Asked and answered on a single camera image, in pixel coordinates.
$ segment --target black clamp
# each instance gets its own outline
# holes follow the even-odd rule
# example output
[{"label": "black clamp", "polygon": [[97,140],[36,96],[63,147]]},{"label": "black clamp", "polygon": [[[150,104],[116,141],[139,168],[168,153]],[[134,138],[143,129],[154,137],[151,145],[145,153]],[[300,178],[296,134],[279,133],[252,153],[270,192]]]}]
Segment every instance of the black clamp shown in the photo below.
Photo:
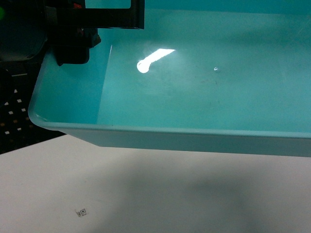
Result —
[{"label": "black clamp", "polygon": [[89,9],[85,0],[45,0],[48,44],[59,65],[84,64],[100,43],[98,28],[144,29],[145,0],[128,9]]}]

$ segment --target green light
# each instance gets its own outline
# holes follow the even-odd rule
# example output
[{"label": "green light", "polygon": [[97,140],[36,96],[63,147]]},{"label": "green light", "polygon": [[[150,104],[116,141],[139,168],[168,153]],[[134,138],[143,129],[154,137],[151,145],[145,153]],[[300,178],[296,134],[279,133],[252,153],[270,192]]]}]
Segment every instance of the green light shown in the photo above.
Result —
[{"label": "green light", "polygon": [[5,16],[5,11],[2,7],[0,7],[0,20],[2,20]]}]

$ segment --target black machine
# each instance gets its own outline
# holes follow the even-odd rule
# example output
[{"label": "black machine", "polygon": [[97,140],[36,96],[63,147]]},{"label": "black machine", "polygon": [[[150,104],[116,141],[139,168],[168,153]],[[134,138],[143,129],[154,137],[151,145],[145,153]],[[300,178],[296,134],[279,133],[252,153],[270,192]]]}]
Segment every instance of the black machine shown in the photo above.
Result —
[{"label": "black machine", "polygon": [[85,0],[0,0],[0,62],[35,60],[52,46],[59,65],[84,64],[98,28],[144,28],[145,0],[128,9],[87,9]]}]

